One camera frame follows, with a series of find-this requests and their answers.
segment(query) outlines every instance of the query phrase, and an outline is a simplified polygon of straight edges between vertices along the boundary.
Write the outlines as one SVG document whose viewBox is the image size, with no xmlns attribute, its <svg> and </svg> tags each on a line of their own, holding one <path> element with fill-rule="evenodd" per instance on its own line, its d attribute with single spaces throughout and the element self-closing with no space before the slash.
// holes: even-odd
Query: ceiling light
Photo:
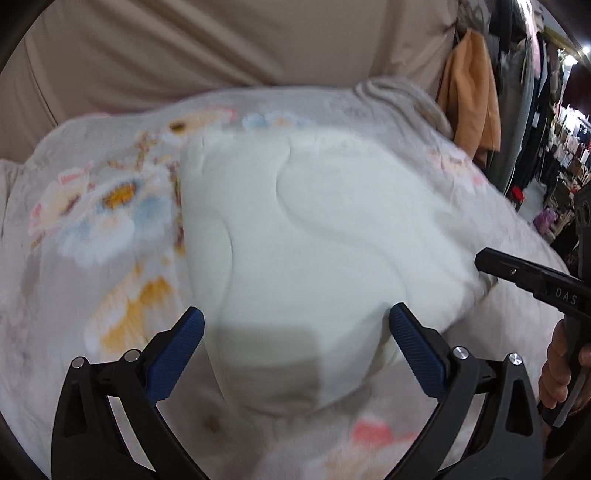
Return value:
<svg viewBox="0 0 591 480">
<path fill-rule="evenodd" d="M 574 58 L 572 55 L 569 55 L 564 59 L 564 65 L 566 65 L 567 67 L 572 67 L 573 65 L 576 65 L 577 63 L 578 63 L 577 59 Z"/>
</svg>

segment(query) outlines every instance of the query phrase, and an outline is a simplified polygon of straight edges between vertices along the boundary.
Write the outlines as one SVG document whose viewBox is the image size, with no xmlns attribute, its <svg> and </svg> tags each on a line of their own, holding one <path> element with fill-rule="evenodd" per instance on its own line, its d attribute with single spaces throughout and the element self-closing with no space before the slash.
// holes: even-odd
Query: purple object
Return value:
<svg viewBox="0 0 591 480">
<path fill-rule="evenodd" d="M 550 227 L 558 220 L 558 214 L 549 207 L 546 207 L 534 218 L 534 226 L 540 235 L 545 235 Z"/>
</svg>

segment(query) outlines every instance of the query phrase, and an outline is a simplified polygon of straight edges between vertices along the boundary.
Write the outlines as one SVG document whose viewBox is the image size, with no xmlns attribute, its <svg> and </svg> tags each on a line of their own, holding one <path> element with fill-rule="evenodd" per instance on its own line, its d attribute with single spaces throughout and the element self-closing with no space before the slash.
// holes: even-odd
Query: bed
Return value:
<svg viewBox="0 0 591 480">
<path fill-rule="evenodd" d="M 420 175 L 469 222 L 481 246 L 566 272 L 449 141 L 447 120 L 424 91 L 393 76 L 348 83 L 220 90 L 142 114 L 77 112 L 86 116 L 64 117 L 24 164 L 0 161 L 0 411 L 7 424 L 2 453 L 18 458 L 13 463 L 23 478 L 50 473 L 53 415 L 72 358 L 105 361 L 141 348 L 191 303 L 178 162 L 188 139 L 205 129 L 352 129 Z M 137 177 L 141 185 L 130 180 Z M 98 212 L 97 199 L 101 211 L 119 212 L 116 222 L 104 223 L 97 214 L 94 223 L 64 227 L 64 218 L 82 206 Z M 559 318 L 555 309 L 501 281 L 445 335 L 450 344 L 486 358 L 518 351 L 535 383 Z M 478 406 L 449 461 L 461 455 Z M 200 348 L 160 409 L 212 478 L 299 480 L 383 477 L 433 407 L 408 367 L 397 362 L 329 408 L 267 419 L 254 428 L 228 409 Z M 134 458 L 146 464 L 120 406 L 113 408 Z M 322 426 L 321 434 L 315 426 Z"/>
</svg>

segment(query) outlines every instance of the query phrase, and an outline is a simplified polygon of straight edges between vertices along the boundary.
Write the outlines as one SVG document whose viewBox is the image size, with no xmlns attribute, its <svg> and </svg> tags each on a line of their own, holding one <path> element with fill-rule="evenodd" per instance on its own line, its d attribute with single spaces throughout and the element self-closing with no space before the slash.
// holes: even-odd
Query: red object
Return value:
<svg viewBox="0 0 591 480">
<path fill-rule="evenodd" d="M 359 420 L 351 437 L 354 444 L 367 447 L 384 447 L 395 441 L 390 426 L 383 421 Z"/>
<path fill-rule="evenodd" d="M 511 189 L 511 193 L 513 195 L 513 198 L 517 200 L 519 203 L 523 202 L 523 200 L 525 199 L 523 192 L 519 187 L 513 187 Z"/>
</svg>

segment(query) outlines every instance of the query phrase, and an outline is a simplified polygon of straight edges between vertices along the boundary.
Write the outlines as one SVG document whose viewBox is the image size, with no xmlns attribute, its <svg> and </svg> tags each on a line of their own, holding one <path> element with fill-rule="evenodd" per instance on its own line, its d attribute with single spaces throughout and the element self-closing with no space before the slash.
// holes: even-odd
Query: orange cloth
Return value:
<svg viewBox="0 0 591 480">
<path fill-rule="evenodd" d="M 501 117 L 491 57 L 477 31 L 468 29 L 447 59 L 437 103 L 456 145 L 486 166 L 486 150 L 501 149 Z"/>
</svg>

